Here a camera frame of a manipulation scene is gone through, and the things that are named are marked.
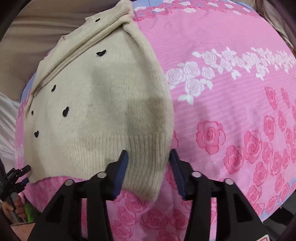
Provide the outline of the person's left hand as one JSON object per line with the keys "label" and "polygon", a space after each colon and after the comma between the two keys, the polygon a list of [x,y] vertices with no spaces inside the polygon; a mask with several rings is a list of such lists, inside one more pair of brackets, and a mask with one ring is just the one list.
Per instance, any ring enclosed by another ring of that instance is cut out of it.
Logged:
{"label": "person's left hand", "polygon": [[8,219],[9,223],[13,223],[13,216],[11,215],[12,212],[15,212],[15,214],[21,219],[27,221],[27,214],[25,211],[24,203],[22,202],[22,199],[19,195],[16,196],[14,200],[14,206],[9,204],[7,201],[4,201],[2,203],[2,210],[4,212],[4,215]]}

